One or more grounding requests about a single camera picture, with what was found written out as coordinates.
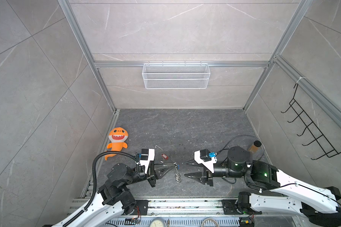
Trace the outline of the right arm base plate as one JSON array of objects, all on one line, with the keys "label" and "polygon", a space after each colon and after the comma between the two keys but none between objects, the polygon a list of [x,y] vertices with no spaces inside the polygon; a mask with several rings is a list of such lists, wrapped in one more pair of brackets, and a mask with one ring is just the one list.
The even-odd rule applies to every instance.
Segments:
[{"label": "right arm base plate", "polygon": [[251,204],[248,201],[221,200],[222,208],[225,215],[260,215],[261,211],[255,211],[251,208]]}]

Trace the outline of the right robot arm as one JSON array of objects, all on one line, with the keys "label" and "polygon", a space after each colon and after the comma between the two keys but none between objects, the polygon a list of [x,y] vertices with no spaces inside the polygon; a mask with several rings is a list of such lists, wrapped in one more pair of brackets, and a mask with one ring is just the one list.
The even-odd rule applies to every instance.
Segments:
[{"label": "right robot arm", "polygon": [[194,152],[186,164],[203,171],[185,176],[209,186],[214,185],[214,178],[242,178],[247,187],[258,191],[240,192],[236,201],[222,200],[225,214],[293,214],[320,227],[341,226],[338,188],[320,188],[298,180],[273,165],[253,160],[252,153],[239,146],[229,148],[224,162],[218,162],[217,156],[208,149]]}]

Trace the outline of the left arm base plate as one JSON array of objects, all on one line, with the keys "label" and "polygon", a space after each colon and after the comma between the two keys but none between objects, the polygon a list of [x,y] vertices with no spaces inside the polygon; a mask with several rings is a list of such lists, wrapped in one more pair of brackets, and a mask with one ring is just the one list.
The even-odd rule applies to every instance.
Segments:
[{"label": "left arm base plate", "polygon": [[149,200],[137,200],[136,204],[131,205],[125,210],[124,215],[135,216],[138,216],[138,214],[140,214],[140,216],[147,215],[148,207]]}]

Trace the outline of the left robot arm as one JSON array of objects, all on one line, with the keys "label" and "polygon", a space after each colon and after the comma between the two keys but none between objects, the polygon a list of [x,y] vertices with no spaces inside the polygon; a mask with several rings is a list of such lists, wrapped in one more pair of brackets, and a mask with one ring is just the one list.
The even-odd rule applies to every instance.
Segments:
[{"label": "left robot arm", "polygon": [[128,185],[147,181],[155,187],[156,181],[169,171],[178,170],[177,163],[149,163],[147,172],[144,166],[130,168],[123,163],[113,166],[108,179],[99,189],[93,188],[90,199],[55,227],[98,227],[123,214],[131,214],[137,201],[127,188]]}]

